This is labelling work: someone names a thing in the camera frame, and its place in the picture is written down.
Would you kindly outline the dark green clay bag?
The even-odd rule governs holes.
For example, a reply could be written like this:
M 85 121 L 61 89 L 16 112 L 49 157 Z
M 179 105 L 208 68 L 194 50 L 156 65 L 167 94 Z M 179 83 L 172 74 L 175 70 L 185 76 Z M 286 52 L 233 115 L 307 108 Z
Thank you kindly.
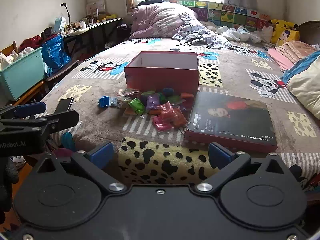
M 179 95 L 169 96 L 167 97 L 167 101 L 170 102 L 171 105 L 179 105 L 185 102 L 185 100 L 181 98 Z

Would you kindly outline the teal plastic storage bin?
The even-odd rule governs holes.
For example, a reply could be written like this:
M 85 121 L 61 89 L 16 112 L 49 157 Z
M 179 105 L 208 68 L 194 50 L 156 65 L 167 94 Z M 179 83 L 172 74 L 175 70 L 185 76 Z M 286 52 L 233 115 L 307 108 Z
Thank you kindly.
M 16 101 L 45 77 L 42 47 L 37 48 L 1 70 L 1 95 Z

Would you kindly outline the cluttered side desk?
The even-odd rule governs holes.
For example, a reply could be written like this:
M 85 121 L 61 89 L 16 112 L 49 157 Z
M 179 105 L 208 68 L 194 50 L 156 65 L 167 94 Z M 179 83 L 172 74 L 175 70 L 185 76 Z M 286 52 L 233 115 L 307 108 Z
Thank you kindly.
M 98 46 L 94 39 L 94 32 L 101 31 L 104 43 L 107 43 L 118 26 L 122 24 L 123 18 L 115 18 L 105 22 L 92 24 L 85 29 L 76 30 L 70 34 L 63 36 L 64 49 L 66 53 L 73 57 L 75 53 L 87 48 L 90 52 L 94 52 Z

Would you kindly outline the mickey mouse bed blanket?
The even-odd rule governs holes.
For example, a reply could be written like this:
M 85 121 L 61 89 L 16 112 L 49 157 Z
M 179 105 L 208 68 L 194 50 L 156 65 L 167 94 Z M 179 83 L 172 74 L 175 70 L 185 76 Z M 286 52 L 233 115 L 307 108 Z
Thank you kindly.
M 72 98 L 79 122 L 51 136 L 54 146 L 90 151 L 124 184 L 194 185 L 219 171 L 217 142 L 252 157 L 274 152 L 300 182 L 319 180 L 319 121 L 293 94 L 262 47 L 210 49 L 172 38 L 128 40 L 72 70 L 45 97 L 46 113 Z

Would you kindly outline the black smartphone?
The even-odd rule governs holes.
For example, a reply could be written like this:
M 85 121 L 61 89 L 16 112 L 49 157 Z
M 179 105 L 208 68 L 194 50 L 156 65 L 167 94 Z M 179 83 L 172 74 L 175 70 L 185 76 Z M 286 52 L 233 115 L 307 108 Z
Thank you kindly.
M 54 114 L 62 113 L 70 110 L 73 101 L 74 101 L 73 98 L 61 99 L 54 111 Z

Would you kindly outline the pink folded blanket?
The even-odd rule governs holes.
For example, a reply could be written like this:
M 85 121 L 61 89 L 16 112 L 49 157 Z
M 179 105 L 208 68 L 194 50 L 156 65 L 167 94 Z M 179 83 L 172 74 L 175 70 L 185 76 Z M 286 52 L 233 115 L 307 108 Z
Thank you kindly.
M 299 60 L 315 51 L 317 51 L 316 46 L 301 41 L 289 41 L 281 46 L 268 49 L 267 54 L 275 61 L 280 70 L 284 72 L 291 69 Z

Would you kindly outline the pink clay bag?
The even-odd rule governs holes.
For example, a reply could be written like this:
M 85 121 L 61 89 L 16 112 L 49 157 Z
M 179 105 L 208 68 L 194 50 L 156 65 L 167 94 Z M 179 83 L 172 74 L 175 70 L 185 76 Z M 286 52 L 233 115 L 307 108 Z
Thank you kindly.
M 161 111 L 160 117 L 163 122 L 173 122 L 177 118 L 177 113 L 169 101 L 159 105 L 157 109 Z

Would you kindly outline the purple folded duvet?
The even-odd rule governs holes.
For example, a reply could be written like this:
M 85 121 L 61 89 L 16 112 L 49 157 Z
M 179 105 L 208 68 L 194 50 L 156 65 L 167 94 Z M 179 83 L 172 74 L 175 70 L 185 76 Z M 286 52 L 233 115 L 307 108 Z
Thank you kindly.
M 130 38 L 172 38 L 184 26 L 180 14 L 197 19 L 197 13 L 176 3 L 140 5 L 131 14 Z

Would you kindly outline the red-orange clay bag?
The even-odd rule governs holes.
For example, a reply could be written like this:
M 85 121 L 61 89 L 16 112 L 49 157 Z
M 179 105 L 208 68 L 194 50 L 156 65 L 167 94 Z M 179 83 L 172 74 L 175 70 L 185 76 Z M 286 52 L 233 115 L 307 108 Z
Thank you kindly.
M 183 113 L 179 108 L 175 108 L 174 110 L 177 116 L 173 121 L 173 126 L 176 128 L 185 126 L 188 123 L 188 120 L 185 118 L 185 116 L 183 115 Z

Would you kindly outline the magenta clay bag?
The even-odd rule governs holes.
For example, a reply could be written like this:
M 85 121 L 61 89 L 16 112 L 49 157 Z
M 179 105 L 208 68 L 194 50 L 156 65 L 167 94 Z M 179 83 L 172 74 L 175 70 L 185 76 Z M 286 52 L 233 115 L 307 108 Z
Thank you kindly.
M 157 133 L 165 133 L 174 129 L 170 123 L 164 122 L 159 115 L 152 118 L 152 123 Z

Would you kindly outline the colourful alphabet foam mat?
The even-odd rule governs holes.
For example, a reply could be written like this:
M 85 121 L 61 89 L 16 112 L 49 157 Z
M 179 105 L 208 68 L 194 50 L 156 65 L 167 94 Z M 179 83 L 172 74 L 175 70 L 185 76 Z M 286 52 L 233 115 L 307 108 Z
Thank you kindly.
M 188 7 L 196 12 L 199 21 L 210 21 L 217 26 L 235 29 L 243 26 L 249 31 L 256 31 L 270 25 L 270 16 L 267 14 L 236 5 L 195 0 L 166 0 L 166 2 Z

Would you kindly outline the yellow pikachu plush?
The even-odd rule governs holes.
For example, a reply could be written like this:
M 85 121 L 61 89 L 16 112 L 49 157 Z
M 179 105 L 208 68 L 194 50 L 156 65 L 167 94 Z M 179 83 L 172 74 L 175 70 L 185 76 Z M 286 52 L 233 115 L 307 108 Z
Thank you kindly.
M 299 41 L 300 33 L 296 30 L 297 24 L 278 19 L 269 20 L 269 23 L 273 26 L 271 43 L 276 47 L 289 41 Z

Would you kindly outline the red cardboard box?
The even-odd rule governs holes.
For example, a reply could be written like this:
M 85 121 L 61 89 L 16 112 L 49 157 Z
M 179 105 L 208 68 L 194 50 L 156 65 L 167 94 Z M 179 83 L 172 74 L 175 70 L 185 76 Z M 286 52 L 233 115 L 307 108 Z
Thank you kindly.
M 124 68 L 128 88 L 142 92 L 172 88 L 195 95 L 199 88 L 199 57 L 185 51 L 141 51 Z

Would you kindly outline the blue plastic shopping bag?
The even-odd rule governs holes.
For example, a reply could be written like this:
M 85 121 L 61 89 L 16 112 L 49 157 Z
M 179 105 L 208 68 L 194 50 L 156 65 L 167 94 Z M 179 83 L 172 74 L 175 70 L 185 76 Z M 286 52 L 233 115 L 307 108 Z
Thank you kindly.
M 60 34 L 42 44 L 42 57 L 46 64 L 47 77 L 52 76 L 71 61 L 65 51 L 63 37 Z

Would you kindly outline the purple clay bag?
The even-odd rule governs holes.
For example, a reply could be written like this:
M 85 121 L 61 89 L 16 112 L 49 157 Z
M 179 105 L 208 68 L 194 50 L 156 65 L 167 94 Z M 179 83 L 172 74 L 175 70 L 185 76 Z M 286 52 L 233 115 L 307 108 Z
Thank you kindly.
M 146 111 L 149 112 L 151 110 L 156 110 L 159 105 L 160 105 L 159 95 L 158 94 L 152 94 L 147 99 Z

